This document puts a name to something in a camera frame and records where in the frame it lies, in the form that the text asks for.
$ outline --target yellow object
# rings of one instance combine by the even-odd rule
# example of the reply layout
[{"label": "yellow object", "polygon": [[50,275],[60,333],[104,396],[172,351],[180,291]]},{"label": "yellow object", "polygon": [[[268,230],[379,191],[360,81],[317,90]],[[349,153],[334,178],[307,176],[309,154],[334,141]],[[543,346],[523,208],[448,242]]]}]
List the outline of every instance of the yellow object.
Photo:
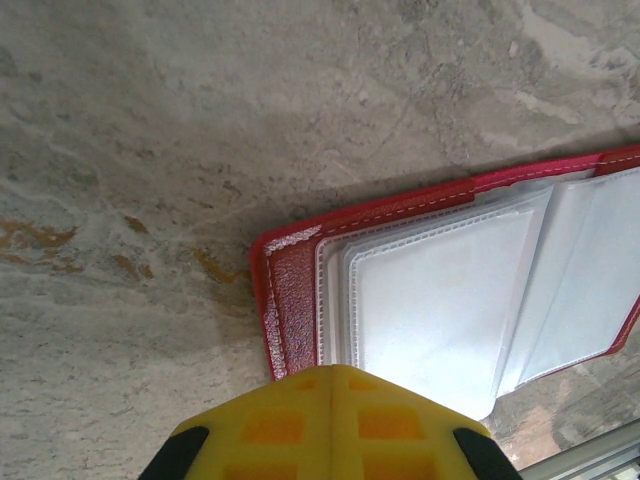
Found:
[{"label": "yellow object", "polygon": [[183,422],[140,479],[475,480],[460,429],[488,440],[481,424],[380,378],[315,367]]}]

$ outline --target card holder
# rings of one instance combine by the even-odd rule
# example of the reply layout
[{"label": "card holder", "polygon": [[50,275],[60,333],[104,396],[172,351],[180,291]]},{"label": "card holder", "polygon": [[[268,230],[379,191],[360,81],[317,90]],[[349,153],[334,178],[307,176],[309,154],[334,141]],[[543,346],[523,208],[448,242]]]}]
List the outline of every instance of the card holder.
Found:
[{"label": "card holder", "polygon": [[[425,222],[428,221],[427,217],[433,218],[432,216],[442,220],[444,215],[449,215],[446,209],[463,207],[463,211],[468,211],[467,207],[475,208],[487,200],[493,202],[505,189],[510,190],[516,182],[533,180],[534,184],[537,181],[545,184],[549,181],[551,183],[572,181],[576,176],[578,178],[601,177],[603,180],[594,179],[593,185],[599,185],[602,182],[606,187],[618,182],[619,178],[627,178],[618,173],[631,174],[632,169],[639,167],[640,145],[578,157],[544,160],[345,207],[264,233],[254,242],[250,257],[254,290],[274,378],[282,378],[317,365],[319,362],[344,361],[338,356],[348,345],[351,345],[349,343],[351,338],[346,335],[342,338],[342,335],[334,335],[332,332],[322,332],[322,328],[326,325],[327,319],[324,317],[327,317],[327,309],[333,309],[329,317],[331,322],[335,323],[334,330],[337,327],[344,328],[345,325],[350,328],[349,309],[347,308],[346,314],[342,312],[343,304],[348,305],[348,299],[343,302],[338,298],[338,301],[328,303],[319,300],[320,292],[326,290],[327,285],[334,297],[341,297],[344,290],[340,286],[342,281],[340,277],[344,276],[341,273],[344,268],[342,262],[344,249],[349,242],[338,245],[338,248],[332,250],[331,242],[338,237],[343,241],[362,239],[365,235],[377,234],[380,231],[389,234],[391,228],[402,225],[396,228],[399,232],[400,229],[409,229],[410,225],[416,226],[417,224],[412,222],[420,216],[425,216]],[[638,186],[638,180],[633,182],[635,182],[633,185]],[[502,342],[493,378],[493,383],[499,385],[497,394],[511,391],[525,381],[599,353],[615,353],[624,346],[631,328],[640,316],[640,298],[635,300],[635,304],[633,303],[639,290],[637,268],[634,270],[634,267],[638,265],[637,252],[640,248],[633,239],[638,237],[640,215],[637,207],[640,202],[635,196],[637,193],[634,192],[634,187],[628,185],[622,185],[622,187],[624,188],[619,189],[618,186],[603,188],[604,193],[598,193],[598,187],[596,187],[592,198],[587,188],[585,197],[591,198],[591,201],[588,208],[585,207],[586,213],[578,207],[569,208],[569,211],[573,212],[569,215],[570,220],[558,221],[565,236],[575,237],[573,246],[565,239],[567,245],[564,249],[570,250],[568,256],[562,257],[561,249],[559,253],[556,252],[549,257],[556,272],[560,271],[563,265],[566,267],[561,270],[566,275],[563,274],[560,279],[558,277],[553,279],[552,283],[557,285],[557,288],[551,289],[550,294],[546,293],[548,297],[552,297],[552,300],[548,300],[546,305],[540,303],[536,306],[532,310],[535,315],[531,316],[529,321],[525,320],[524,313],[519,316],[516,321],[515,335],[512,335],[510,342],[507,340]],[[578,189],[573,191],[570,184],[558,187],[556,190],[561,192],[565,188],[568,189],[565,195],[568,208],[581,193]],[[601,209],[594,207],[601,203],[600,200],[606,200],[607,196],[611,195],[616,198],[610,201],[603,200],[604,206]],[[547,221],[551,221],[553,218],[551,213],[556,210],[554,205],[557,206],[554,199],[555,196],[547,209],[548,215],[543,225],[543,235],[540,237],[534,256],[534,267],[538,266],[538,260],[542,258],[541,247],[546,238]],[[608,211],[614,212],[612,218],[607,219],[606,222],[598,220],[606,216]],[[595,239],[589,235],[583,238],[587,227],[592,231],[595,230],[591,234],[595,235]],[[326,248],[323,250],[324,242],[326,242]],[[617,256],[607,251],[605,245],[608,245],[608,249],[613,250],[613,253],[617,252]],[[325,260],[320,262],[319,252],[322,251],[325,252]],[[620,275],[613,279],[607,277],[612,271],[620,272]],[[535,270],[535,272],[532,269],[529,275],[530,282],[526,290],[525,303],[530,291],[534,291],[531,285],[545,278],[544,269]],[[567,279],[571,280],[574,275],[593,275],[594,272],[598,277],[594,285],[589,285],[588,282],[586,284],[584,282],[567,283]],[[579,297],[580,301],[562,300],[564,294],[560,295],[561,291],[573,295],[574,300]],[[581,302],[585,296],[593,298],[584,302],[583,305]],[[324,317],[320,307],[324,308]],[[602,325],[587,315],[598,308],[601,309],[598,311],[598,318]],[[553,320],[554,315],[564,319],[564,323],[557,323],[558,331],[555,332],[552,329],[557,322]],[[328,355],[327,351],[322,351],[320,345],[320,343],[328,345],[327,339],[333,342],[329,347]]]},{"label": "card holder", "polygon": [[517,385],[607,351],[640,290],[640,168],[556,188],[521,318],[543,325]]},{"label": "card holder", "polygon": [[550,195],[352,242],[343,254],[345,362],[472,418],[488,415]]},{"label": "card holder", "polygon": [[385,235],[385,232],[398,234],[416,226],[419,227],[425,222],[446,218],[458,212],[466,212],[486,205],[494,205],[493,208],[509,206],[514,202],[535,196],[545,188],[558,182],[566,179],[585,178],[587,174],[588,171],[557,175],[542,180],[525,180],[481,194],[476,201],[466,205],[417,215],[321,240],[316,248],[316,348],[318,365],[331,365],[347,361],[344,354],[338,353],[338,350],[342,352],[344,349],[341,338],[339,338],[342,336],[339,332],[339,319],[345,318],[344,316],[341,317],[341,315],[348,314],[340,310],[340,304],[344,303],[340,294],[341,291],[344,291],[341,285],[342,272],[340,268],[342,252],[350,242],[358,239],[370,241],[374,235]]}]

